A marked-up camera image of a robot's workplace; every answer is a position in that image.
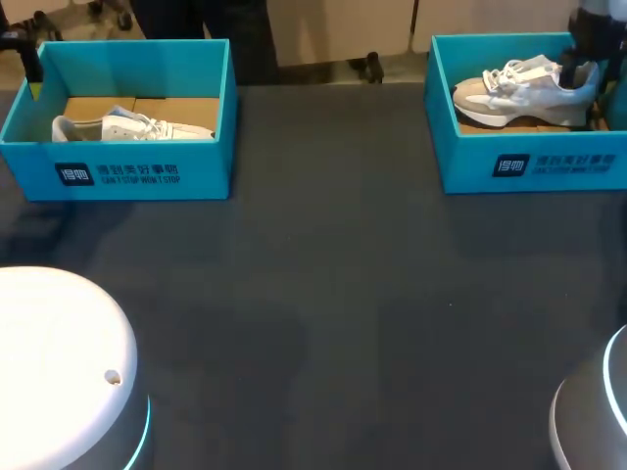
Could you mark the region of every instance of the beige sneaker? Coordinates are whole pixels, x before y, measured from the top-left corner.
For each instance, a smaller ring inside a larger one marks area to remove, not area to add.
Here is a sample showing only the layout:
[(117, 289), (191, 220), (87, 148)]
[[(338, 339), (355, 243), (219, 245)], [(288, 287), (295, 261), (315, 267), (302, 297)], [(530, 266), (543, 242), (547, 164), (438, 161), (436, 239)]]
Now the beige sneaker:
[(509, 61), (503, 70), (485, 70), (481, 77), (459, 83), (453, 102), (464, 115), (491, 127), (503, 127), (521, 116), (583, 126), (597, 96), (599, 67), (594, 62), (578, 67), (574, 89), (559, 86), (560, 72), (561, 66), (545, 56)]

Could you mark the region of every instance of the small hole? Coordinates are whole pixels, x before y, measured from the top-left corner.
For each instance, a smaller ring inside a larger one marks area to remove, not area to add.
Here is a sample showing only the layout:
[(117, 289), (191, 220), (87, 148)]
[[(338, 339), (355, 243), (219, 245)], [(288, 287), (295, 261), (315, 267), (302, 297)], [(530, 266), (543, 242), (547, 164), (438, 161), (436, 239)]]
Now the small hole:
[(121, 384), (121, 376), (116, 370), (108, 370), (105, 372), (105, 380), (111, 385)]

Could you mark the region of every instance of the sneaker sole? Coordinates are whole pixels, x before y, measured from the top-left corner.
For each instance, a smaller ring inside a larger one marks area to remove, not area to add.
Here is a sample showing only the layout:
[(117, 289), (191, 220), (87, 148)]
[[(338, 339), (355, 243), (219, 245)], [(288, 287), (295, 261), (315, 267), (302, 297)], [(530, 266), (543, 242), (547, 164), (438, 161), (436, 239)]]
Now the sneaker sole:
[(463, 115), (490, 127), (505, 127), (514, 119), (523, 116), (538, 118), (549, 124), (565, 127), (583, 127), (587, 121), (586, 111), (582, 111), (580, 108), (556, 107), (546, 110), (535, 110), (533, 113), (512, 113), (510, 115), (494, 116), (465, 110), (458, 105), (455, 105), (455, 107)]

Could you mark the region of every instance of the glowing blue light ring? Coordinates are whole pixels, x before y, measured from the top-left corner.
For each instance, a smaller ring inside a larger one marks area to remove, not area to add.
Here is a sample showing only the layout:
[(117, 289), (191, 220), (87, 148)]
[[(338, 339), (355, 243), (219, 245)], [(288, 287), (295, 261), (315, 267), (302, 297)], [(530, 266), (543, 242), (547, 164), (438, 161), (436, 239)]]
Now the glowing blue light ring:
[(146, 425), (144, 426), (144, 434), (142, 435), (141, 440), (139, 441), (139, 446), (137, 446), (135, 453), (133, 454), (132, 457), (130, 457), (130, 460), (128, 460), (128, 463), (123, 468), (123, 470), (130, 470), (130, 467), (132, 467), (135, 464), (135, 460), (137, 460), (137, 457), (139, 456), (139, 452), (141, 452), (141, 448), (144, 447), (146, 437), (148, 436), (149, 428), (150, 428), (150, 397), (148, 397), (148, 414), (146, 415)]
[(627, 435), (627, 420), (625, 420), (623, 413), (620, 411), (618, 401), (616, 401), (616, 396), (614, 395), (614, 390), (611, 388), (611, 381), (609, 380), (609, 354), (611, 352), (611, 347), (614, 345), (616, 337), (626, 327), (627, 325), (623, 326), (614, 334), (614, 336), (611, 337), (611, 340), (609, 340), (609, 343), (607, 343), (607, 347), (605, 348), (605, 353), (603, 354), (603, 383), (605, 384), (605, 393), (607, 394), (609, 407), (613, 411), (614, 416), (616, 417), (616, 421), (618, 421), (618, 424), (620, 425), (625, 435)]

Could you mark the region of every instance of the white cylindrical cover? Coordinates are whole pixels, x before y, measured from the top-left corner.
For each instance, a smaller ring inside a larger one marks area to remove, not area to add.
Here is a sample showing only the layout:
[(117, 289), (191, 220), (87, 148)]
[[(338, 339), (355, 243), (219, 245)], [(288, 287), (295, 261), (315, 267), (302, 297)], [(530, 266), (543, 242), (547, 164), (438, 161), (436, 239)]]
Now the white cylindrical cover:
[(0, 269), (0, 469), (61, 469), (119, 417), (137, 347), (120, 306), (78, 275)]

